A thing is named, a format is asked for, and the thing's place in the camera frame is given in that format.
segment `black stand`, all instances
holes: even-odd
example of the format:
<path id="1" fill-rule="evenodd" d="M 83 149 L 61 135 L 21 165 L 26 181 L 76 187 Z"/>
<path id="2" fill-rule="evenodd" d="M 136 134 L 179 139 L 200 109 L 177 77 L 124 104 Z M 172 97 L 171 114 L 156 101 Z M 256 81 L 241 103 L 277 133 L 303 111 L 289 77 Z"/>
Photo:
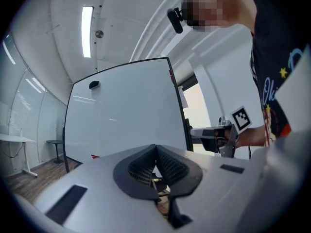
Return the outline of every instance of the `black stand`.
<path id="1" fill-rule="evenodd" d="M 53 161 L 53 162 L 56 163 L 56 164 L 61 164 L 61 163 L 63 163 L 64 161 L 61 160 L 61 159 L 59 159 L 58 150 L 57 150 L 57 143 L 55 143 L 55 147 L 56 147 L 56 156 L 57 156 L 57 158 L 56 158 L 56 160 Z"/>

